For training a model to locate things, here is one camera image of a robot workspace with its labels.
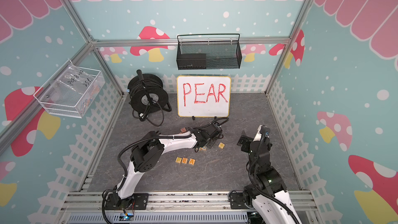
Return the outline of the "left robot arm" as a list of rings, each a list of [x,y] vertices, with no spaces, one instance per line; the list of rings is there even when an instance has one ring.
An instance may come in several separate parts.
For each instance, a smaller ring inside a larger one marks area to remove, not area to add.
[[[215,118],[204,126],[189,127],[185,132],[174,135],[151,131],[141,140],[124,147],[117,155],[117,161],[123,168],[122,180],[113,189],[103,191],[103,200],[106,201],[109,194],[117,201],[133,197],[144,173],[153,169],[167,152],[179,149],[198,152],[203,147],[212,148],[218,139],[223,138],[222,125],[228,121],[228,117]]]

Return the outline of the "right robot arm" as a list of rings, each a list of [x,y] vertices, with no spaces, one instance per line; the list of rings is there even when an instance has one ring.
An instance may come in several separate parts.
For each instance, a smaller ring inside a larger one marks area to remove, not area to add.
[[[250,184],[244,187],[244,204],[254,209],[265,224],[300,224],[287,186],[272,166],[271,130],[260,125],[254,138],[241,135],[238,145],[248,154],[246,165]]]

